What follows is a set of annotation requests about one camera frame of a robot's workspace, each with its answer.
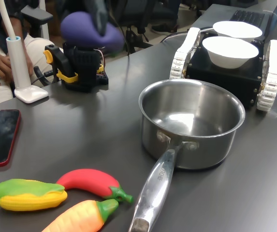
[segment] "lamp base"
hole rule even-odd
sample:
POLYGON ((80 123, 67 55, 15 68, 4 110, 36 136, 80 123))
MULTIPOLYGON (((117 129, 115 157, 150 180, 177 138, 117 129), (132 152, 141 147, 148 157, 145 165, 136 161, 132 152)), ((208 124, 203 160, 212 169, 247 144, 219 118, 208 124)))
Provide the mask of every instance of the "lamp base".
POLYGON ((48 92, 38 86, 28 86, 26 88, 16 88, 15 95, 25 103, 32 103, 48 97, 48 92))

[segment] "laptop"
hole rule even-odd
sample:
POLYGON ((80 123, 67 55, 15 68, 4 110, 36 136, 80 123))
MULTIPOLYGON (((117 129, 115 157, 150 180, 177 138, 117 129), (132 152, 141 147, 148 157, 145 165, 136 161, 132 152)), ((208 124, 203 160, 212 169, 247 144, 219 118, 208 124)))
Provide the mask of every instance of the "laptop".
POLYGON ((211 28, 216 22, 220 21, 241 21, 252 24, 262 30, 262 36, 258 39, 264 41, 277 24, 277 6, 273 12, 267 12, 212 4, 195 21, 192 27, 200 29, 211 28))

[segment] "pan rivet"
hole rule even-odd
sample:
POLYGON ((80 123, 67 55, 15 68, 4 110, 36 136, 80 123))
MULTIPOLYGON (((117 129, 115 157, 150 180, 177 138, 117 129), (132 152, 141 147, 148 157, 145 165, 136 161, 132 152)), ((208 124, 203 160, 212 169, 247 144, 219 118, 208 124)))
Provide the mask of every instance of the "pan rivet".
POLYGON ((157 133, 157 138, 163 143, 166 141, 166 136, 162 132, 157 133))
POLYGON ((198 144, 196 142, 188 142, 187 143, 187 149, 190 151, 194 151, 198 148, 198 144))

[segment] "gray table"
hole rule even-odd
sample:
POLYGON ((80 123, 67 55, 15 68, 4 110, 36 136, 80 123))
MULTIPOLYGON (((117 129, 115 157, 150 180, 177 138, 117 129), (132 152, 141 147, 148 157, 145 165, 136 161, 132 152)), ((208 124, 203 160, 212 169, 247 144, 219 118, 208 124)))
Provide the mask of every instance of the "gray table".
MULTIPOLYGON (((277 29, 272 36, 277 37, 277 29)), ((22 121, 13 157, 0 168, 10 178, 55 182, 64 173, 94 168, 114 176, 137 198, 155 161, 140 143, 138 96, 149 84, 167 79, 174 53, 184 40, 174 37, 107 65, 109 88, 92 94, 60 84, 46 87, 49 98, 26 105, 17 99, 0 109, 19 109, 22 121)), ((13 213, 0 209, 0 232, 40 232, 76 203, 100 198, 69 190, 58 208, 13 213)), ((103 232, 127 232, 134 207, 120 204, 103 232)), ((218 168, 176 170, 153 232, 277 231, 277 99, 267 115, 247 112, 231 152, 218 168)))

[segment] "red phone case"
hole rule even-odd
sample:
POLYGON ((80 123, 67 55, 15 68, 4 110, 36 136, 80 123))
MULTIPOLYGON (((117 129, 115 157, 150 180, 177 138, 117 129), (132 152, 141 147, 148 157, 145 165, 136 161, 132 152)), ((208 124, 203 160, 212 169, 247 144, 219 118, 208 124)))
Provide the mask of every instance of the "red phone case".
POLYGON ((18 132, 19 124, 20 124, 20 119, 21 119, 21 112, 19 111, 19 117, 18 117, 18 120, 17 120, 16 129, 15 129, 14 137, 13 137, 13 140, 12 140, 11 148, 9 149, 7 160, 5 160, 4 162, 0 163, 0 167, 5 166, 6 164, 8 164, 8 162, 9 162, 9 160, 11 158, 11 154, 12 154, 14 143, 15 143, 15 139, 16 139, 16 135, 17 135, 17 132, 18 132))

